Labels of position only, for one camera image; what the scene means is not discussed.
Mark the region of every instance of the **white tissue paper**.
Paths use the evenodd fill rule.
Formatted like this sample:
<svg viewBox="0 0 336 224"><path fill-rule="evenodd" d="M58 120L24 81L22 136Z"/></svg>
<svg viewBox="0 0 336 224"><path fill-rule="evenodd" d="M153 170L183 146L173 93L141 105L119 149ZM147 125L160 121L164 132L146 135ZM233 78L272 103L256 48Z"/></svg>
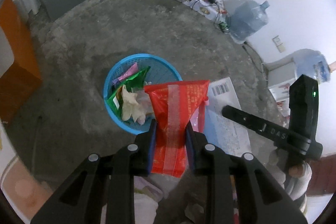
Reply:
<svg viewBox="0 0 336 224"><path fill-rule="evenodd" d="M136 92L136 101L142 106L146 115L154 114L153 106L149 95L144 90L139 90Z"/></svg>
<svg viewBox="0 0 336 224"><path fill-rule="evenodd" d="M123 85L121 96L123 97L123 109L121 118L123 121L129 120L131 117L134 122L143 125L146 120L146 112L141 104L136 100L138 94L128 92L126 86Z"/></svg>

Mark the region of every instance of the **plastic water bottle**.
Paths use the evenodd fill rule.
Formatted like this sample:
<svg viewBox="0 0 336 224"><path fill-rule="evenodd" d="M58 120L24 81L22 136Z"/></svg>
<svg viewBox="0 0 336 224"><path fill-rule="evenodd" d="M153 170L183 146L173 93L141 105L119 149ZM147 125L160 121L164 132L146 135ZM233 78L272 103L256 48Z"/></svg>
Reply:
<svg viewBox="0 0 336 224"><path fill-rule="evenodd" d="M247 0L240 5L231 16L230 34L236 43L243 43L247 37L259 31L268 23L265 10L269 7L268 1L258 4Z"/></svg>
<svg viewBox="0 0 336 224"><path fill-rule="evenodd" d="M295 57L297 77L307 75L319 84L330 81L331 71L324 55L318 51L309 51L304 56Z"/></svg>
<svg viewBox="0 0 336 224"><path fill-rule="evenodd" d="M223 33L229 33L229 25L227 24L228 16L220 14L218 19L218 26Z"/></svg>

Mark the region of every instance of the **pink item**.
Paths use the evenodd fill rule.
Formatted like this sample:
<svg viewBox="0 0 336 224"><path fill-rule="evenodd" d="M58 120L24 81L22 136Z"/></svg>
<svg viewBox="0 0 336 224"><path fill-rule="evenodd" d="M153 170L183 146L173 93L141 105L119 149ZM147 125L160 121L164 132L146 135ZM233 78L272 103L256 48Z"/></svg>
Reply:
<svg viewBox="0 0 336 224"><path fill-rule="evenodd" d="M134 63L128 70L127 72L125 72L122 76L114 79L112 81L112 85L116 85L116 84L120 84L120 82L122 82L122 80L126 79L127 77L137 73L139 71L138 69L138 63Z"/></svg>
<svg viewBox="0 0 336 224"><path fill-rule="evenodd" d="M138 69L138 63L134 63L128 70L125 72L122 76L118 77L118 80L121 82L122 80L126 79L127 77L137 73L139 71Z"/></svg>

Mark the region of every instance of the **concrete floor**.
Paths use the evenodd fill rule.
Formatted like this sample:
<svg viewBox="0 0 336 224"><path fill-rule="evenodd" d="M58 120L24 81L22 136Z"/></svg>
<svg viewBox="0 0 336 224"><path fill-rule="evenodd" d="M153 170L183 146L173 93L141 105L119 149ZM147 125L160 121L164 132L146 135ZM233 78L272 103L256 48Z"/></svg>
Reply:
<svg viewBox="0 0 336 224"><path fill-rule="evenodd" d="M90 153L110 155L134 140L112 122L102 99L107 72L131 54L158 55L184 80L230 76L243 110L282 125L263 75L242 47L174 0L87 0L55 22L41 9L29 24L43 84L7 133L34 176L52 188ZM252 152L265 163L272 143L249 136ZM191 177L162 202L157 223L181 222L183 211L172 214L171 208L204 182Z"/></svg>

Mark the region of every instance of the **wall socket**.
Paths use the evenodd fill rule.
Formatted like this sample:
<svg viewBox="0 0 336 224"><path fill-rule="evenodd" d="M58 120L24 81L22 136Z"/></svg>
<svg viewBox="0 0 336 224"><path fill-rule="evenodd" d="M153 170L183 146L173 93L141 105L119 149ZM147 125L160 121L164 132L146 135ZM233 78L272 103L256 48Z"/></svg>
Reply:
<svg viewBox="0 0 336 224"><path fill-rule="evenodd" d="M278 35L274 37L272 40L279 52L284 52L286 50L284 43L281 41Z"/></svg>

